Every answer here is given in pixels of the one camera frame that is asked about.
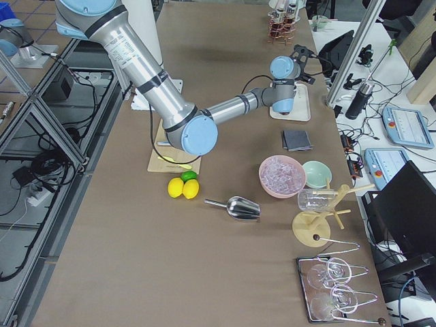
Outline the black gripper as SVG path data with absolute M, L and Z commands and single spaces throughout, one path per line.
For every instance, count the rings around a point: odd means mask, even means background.
M 305 66 L 309 59 L 315 58 L 315 53 L 306 46 L 296 44 L 290 58 L 294 61 L 294 66 L 297 68 L 294 80 L 313 84 L 315 78 L 305 72 Z

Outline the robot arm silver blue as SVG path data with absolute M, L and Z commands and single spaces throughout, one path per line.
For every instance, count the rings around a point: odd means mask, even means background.
M 190 155 L 205 155 L 214 148 L 220 123 L 260 107 L 271 107 L 280 113 L 291 112 L 296 95 L 295 81 L 309 84 L 315 81 L 304 71 L 313 52 L 296 45 L 290 56 L 272 60 L 271 87 L 254 88 L 200 110 L 183 98 L 167 71 L 134 31 L 128 21 L 127 8 L 121 1 L 56 1 L 55 5 L 57 31 L 102 45 L 160 115 L 170 145 Z

